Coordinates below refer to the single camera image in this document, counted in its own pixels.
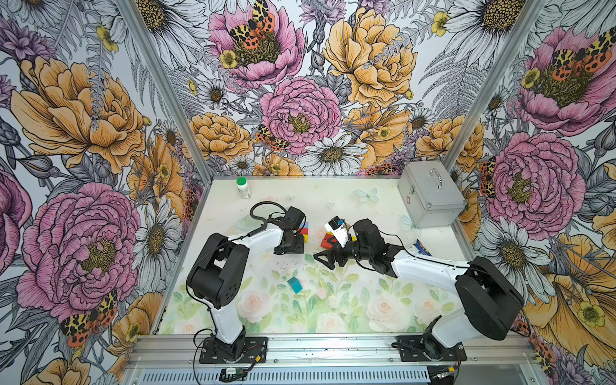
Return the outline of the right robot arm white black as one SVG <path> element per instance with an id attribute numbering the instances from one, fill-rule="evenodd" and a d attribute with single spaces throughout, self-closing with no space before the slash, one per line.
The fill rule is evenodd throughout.
<path id="1" fill-rule="evenodd" d="M 418 341 L 399 338 L 393 347 L 427 361 L 441 361 L 462 343 L 486 337 L 504 340 L 523 308 L 523 298 L 513 284 L 487 258 L 446 261 L 408 250 L 402 242 L 386 242 L 388 234 L 369 219 L 352 226 L 340 218 L 326 224 L 333 235 L 330 248 L 314 255 L 329 270 L 353 260 L 367 262 L 368 270 L 391 278 L 417 280 L 456 295 L 461 308 L 439 315 L 428 324 Z"/>

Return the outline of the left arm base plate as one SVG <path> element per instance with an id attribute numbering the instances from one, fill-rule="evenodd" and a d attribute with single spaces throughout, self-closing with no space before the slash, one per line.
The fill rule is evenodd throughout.
<path id="1" fill-rule="evenodd" d="M 266 361 L 267 337 L 241 337 L 225 344 L 217 338 L 207 338 L 200 349 L 200 364 L 261 364 Z"/>

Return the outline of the teal block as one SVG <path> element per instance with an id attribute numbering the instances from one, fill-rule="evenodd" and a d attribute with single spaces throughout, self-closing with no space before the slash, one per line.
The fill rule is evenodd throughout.
<path id="1" fill-rule="evenodd" d="M 295 294 L 299 294 L 303 290 L 303 285 L 296 277 L 291 277 L 287 283 Z"/>

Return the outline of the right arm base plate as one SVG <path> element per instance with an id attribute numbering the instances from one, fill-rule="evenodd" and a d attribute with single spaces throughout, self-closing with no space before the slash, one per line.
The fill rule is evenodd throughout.
<path id="1" fill-rule="evenodd" d="M 446 348 L 434 338 L 423 335 L 399 335 L 391 347 L 398 351 L 402 362 L 459 363 L 467 360 L 465 348 L 461 343 Z"/>

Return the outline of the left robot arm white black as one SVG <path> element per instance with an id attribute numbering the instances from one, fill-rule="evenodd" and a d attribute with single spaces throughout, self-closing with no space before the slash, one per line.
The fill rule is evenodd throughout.
<path id="1" fill-rule="evenodd" d="M 266 218 L 254 214 L 260 222 L 257 229 L 247 234 L 227 237 L 214 233 L 205 242 L 193 267 L 187 274 L 189 296 L 206 306 L 213 320 L 213 332 L 201 348 L 200 362 L 236 363 L 248 359 L 250 351 L 266 347 L 267 339 L 258 338 L 247 343 L 245 326 L 239 319 L 234 300 L 240 291 L 250 257 L 272 251 L 276 255 L 302 254 L 305 237 L 301 234 L 306 214 L 291 206 L 286 209 L 277 203 L 279 216 Z"/>

